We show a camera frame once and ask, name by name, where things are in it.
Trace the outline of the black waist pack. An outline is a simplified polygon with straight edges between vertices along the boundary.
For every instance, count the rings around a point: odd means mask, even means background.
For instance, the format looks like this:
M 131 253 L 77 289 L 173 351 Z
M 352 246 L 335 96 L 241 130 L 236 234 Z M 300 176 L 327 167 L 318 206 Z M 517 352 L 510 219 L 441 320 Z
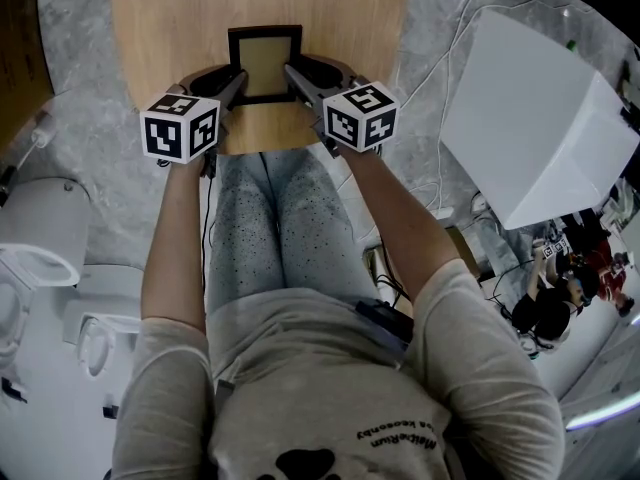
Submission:
M 355 311 L 382 329 L 396 347 L 405 351 L 413 339 L 413 319 L 396 310 L 385 301 L 373 303 L 360 301 Z

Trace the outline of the white bathtub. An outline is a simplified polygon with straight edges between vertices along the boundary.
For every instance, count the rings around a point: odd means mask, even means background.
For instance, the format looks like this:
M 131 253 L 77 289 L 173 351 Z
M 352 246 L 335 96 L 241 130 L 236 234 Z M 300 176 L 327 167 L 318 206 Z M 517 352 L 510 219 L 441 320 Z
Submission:
M 566 47 L 482 13 L 441 139 L 506 229 L 607 195 L 640 144 L 606 79 Z

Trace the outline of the large cardboard box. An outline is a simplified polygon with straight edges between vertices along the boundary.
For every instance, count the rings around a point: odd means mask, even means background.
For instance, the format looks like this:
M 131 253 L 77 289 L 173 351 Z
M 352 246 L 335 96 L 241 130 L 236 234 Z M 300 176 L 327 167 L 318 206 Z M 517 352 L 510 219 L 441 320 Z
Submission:
M 0 155 L 53 97 L 38 0 L 0 0 Z

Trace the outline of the black picture frame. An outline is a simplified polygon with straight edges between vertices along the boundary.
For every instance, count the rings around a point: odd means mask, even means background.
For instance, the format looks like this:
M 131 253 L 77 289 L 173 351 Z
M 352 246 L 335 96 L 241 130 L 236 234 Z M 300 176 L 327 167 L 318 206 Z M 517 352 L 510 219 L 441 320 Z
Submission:
M 230 64 L 247 75 L 235 98 L 238 106 L 295 101 L 295 91 L 288 85 L 284 68 L 301 55 L 302 31 L 301 25 L 228 30 Z

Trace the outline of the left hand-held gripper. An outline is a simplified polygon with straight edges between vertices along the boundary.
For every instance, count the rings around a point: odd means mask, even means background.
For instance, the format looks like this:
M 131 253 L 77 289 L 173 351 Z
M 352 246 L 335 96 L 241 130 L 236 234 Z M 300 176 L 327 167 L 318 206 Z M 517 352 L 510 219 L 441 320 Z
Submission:
M 213 66 L 184 77 L 187 94 L 162 94 L 140 112 L 145 156 L 188 164 L 219 142 L 223 107 L 232 111 L 242 100 L 248 74 L 233 66 Z M 219 100 L 196 96 L 216 96 Z

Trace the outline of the white toilet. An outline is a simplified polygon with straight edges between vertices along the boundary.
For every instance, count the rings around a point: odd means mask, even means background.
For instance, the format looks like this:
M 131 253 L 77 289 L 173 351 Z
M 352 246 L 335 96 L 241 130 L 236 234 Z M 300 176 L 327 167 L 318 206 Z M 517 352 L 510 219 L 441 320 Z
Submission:
M 16 186 L 0 208 L 0 262 L 31 288 L 79 282 L 91 202 L 78 183 L 45 178 Z
M 97 380 L 111 368 L 121 336 L 139 333 L 143 272 L 88 265 L 63 313 L 62 341 L 73 347 L 82 373 Z

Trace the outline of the person's beige shirt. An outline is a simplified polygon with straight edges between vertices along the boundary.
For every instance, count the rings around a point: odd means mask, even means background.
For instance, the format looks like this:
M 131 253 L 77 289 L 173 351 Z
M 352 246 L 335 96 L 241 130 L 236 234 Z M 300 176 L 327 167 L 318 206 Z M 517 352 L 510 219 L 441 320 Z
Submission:
M 311 289 L 229 303 L 206 332 L 146 319 L 112 480 L 449 480 L 451 422 L 504 480 L 557 480 L 558 402 L 463 261 L 414 315 L 404 351 Z

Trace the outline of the person's right forearm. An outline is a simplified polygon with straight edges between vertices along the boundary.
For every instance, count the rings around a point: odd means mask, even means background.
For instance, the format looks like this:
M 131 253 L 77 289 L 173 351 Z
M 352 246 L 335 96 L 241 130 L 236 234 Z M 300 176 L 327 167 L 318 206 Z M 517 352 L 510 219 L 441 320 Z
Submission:
M 373 152 L 338 148 L 349 166 L 400 281 L 414 301 L 459 253 L 447 231 Z

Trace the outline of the wooden coffee table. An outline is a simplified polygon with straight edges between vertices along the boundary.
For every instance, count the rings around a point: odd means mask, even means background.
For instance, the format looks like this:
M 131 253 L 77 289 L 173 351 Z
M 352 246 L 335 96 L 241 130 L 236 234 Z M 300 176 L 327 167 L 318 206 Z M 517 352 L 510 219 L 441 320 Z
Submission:
M 184 77 L 232 66 L 228 30 L 238 27 L 301 25 L 301 55 L 287 64 L 302 64 L 303 55 L 327 57 L 351 67 L 360 75 L 356 81 L 387 88 L 406 0 L 112 0 L 112 6 L 123 71 L 140 114 L 162 94 L 194 96 L 179 85 Z M 297 96 L 223 107 L 219 142 L 203 154 L 303 149 L 320 141 L 315 121 Z

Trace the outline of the person's grey speckled trousers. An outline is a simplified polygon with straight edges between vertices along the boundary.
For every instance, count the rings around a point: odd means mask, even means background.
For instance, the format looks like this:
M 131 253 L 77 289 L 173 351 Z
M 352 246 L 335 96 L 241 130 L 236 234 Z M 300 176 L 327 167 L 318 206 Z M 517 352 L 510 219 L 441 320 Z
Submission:
M 287 288 L 355 304 L 379 294 L 329 173 L 307 149 L 218 159 L 208 309 Z

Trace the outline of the person's left forearm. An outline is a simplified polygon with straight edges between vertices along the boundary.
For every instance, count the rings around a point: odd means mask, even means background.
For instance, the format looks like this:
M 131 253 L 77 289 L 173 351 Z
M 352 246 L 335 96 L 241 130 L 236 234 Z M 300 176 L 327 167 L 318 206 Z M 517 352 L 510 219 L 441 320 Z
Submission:
M 200 235 L 203 162 L 170 167 L 141 293 L 141 317 L 205 331 Z

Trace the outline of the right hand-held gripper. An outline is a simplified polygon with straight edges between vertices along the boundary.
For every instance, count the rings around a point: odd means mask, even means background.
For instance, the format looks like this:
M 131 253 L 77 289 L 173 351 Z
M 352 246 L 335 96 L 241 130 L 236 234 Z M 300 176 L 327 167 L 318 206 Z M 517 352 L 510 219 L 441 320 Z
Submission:
M 400 102 L 380 82 L 356 81 L 356 72 L 335 59 L 302 56 L 302 64 L 286 64 L 284 75 L 296 96 L 309 106 L 312 129 L 336 156 L 342 145 L 363 153 L 396 135 Z

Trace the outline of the white toilet brush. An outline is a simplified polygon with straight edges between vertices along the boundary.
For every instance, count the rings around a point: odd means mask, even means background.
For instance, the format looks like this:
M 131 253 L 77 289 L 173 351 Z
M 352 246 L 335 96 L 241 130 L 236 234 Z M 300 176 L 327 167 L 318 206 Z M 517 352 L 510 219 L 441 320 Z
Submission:
M 28 157 L 36 149 L 44 149 L 54 139 L 57 134 L 54 117 L 46 111 L 38 114 L 35 127 L 31 132 L 31 145 L 21 158 L 18 167 L 22 167 Z

